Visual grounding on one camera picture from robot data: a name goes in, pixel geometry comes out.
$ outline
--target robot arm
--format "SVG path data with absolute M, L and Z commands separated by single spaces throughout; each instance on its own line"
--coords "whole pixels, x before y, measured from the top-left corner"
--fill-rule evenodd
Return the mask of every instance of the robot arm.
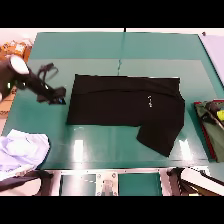
M 24 60 L 16 55 L 0 62 L 0 101 L 10 94 L 15 85 L 18 89 L 30 89 L 37 95 L 37 101 L 40 103 L 65 104 L 66 89 L 64 87 L 53 89 L 45 83 L 46 73 L 51 69 L 57 69 L 53 63 L 42 66 L 36 75 Z M 43 79 L 40 78 L 42 72 L 44 72 Z

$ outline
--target light purple cloth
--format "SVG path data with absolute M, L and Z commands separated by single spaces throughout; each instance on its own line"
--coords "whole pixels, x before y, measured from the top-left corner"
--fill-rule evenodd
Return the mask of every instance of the light purple cloth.
M 224 36 L 199 35 L 199 38 L 224 85 Z
M 34 169 L 43 162 L 50 148 L 44 134 L 28 134 L 11 130 L 7 137 L 0 137 L 0 180 L 13 170 L 33 165 Z

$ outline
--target black t-shirt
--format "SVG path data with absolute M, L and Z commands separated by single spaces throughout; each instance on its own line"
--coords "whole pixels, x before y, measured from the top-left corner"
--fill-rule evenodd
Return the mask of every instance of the black t-shirt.
M 77 75 L 67 123 L 141 126 L 137 140 L 169 156 L 184 125 L 179 78 Z

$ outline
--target table surface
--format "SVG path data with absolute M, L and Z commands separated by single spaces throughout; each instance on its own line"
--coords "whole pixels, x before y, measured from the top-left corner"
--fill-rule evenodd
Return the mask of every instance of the table surface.
M 119 59 L 120 75 L 181 77 L 185 125 L 169 158 L 139 143 L 138 128 L 65 124 L 74 74 L 116 76 Z M 59 73 L 49 84 L 66 87 L 67 105 L 39 104 L 29 90 L 18 91 L 3 131 L 3 135 L 12 128 L 47 134 L 51 149 L 40 168 L 168 167 L 208 165 L 212 161 L 192 103 L 224 98 L 224 92 L 197 35 L 40 33 L 28 65 L 35 72 L 50 62 Z

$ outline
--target white logo on shirt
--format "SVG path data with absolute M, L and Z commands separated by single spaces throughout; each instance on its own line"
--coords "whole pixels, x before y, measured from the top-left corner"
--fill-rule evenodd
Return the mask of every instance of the white logo on shirt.
M 149 106 L 152 107 L 152 96 L 148 96 L 149 99 Z

